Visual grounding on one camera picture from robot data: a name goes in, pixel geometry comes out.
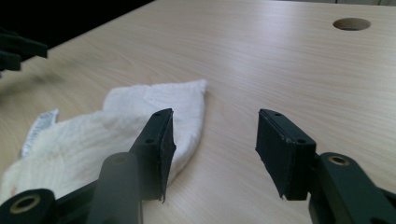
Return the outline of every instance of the table surface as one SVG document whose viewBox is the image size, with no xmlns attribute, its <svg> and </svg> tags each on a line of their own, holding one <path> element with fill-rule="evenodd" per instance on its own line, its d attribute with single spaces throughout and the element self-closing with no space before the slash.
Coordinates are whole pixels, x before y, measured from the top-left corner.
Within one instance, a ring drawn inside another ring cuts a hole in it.
<svg viewBox="0 0 396 224">
<path fill-rule="evenodd" d="M 332 26 L 371 23 L 361 31 Z M 278 197 L 255 151 L 260 108 L 357 161 L 396 192 L 396 8 L 261 0 L 157 0 L 0 79 L 0 174 L 38 114 L 100 110 L 113 88 L 205 78 L 196 153 L 145 223 L 310 223 Z"/>
</svg>

